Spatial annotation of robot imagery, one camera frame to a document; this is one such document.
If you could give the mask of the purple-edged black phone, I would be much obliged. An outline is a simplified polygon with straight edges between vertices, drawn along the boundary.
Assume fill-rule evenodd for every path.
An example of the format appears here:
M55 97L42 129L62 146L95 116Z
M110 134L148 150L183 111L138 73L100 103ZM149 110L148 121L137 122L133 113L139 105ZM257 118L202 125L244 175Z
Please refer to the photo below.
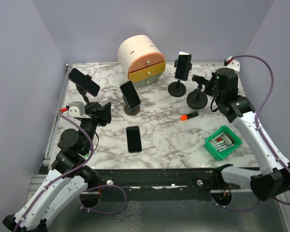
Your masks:
M76 68L72 68L68 75L68 79L75 83L78 87L83 88L93 97L96 97L100 91L100 86L91 79L91 76L84 75Z

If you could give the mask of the black round-base phone stand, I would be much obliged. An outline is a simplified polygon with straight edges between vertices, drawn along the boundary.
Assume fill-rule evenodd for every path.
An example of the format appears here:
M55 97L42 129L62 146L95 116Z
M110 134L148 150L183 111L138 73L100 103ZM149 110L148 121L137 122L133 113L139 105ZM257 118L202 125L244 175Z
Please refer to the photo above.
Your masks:
M199 110L206 107L208 103L207 95L202 92L202 81L204 77L193 75L192 81L198 84L198 87L190 92L187 96L186 102L191 109Z

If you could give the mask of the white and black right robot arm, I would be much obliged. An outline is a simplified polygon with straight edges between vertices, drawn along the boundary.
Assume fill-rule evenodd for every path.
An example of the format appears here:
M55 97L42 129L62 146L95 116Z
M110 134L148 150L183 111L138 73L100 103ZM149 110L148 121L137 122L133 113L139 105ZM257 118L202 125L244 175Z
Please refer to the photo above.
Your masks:
M220 68L205 82L206 95L212 96L218 110L240 132L255 156L259 171L242 169L230 164L217 169L212 177L218 189L236 184L252 190L266 201L290 190L290 162L255 120L256 110L248 98L238 94L238 74L230 68Z

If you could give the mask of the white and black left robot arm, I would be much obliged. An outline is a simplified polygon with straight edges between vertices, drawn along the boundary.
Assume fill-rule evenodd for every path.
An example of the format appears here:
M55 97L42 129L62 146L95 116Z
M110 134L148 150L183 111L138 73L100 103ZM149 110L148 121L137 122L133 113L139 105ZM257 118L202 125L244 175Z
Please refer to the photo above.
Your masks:
M45 232L58 214L83 190L93 190L99 183L98 174L86 165L84 155L93 155L93 138L98 126L111 122L111 103L83 104L72 102L61 109L59 116L75 127L60 136L60 152L45 180L26 205L8 215L3 225L12 232Z

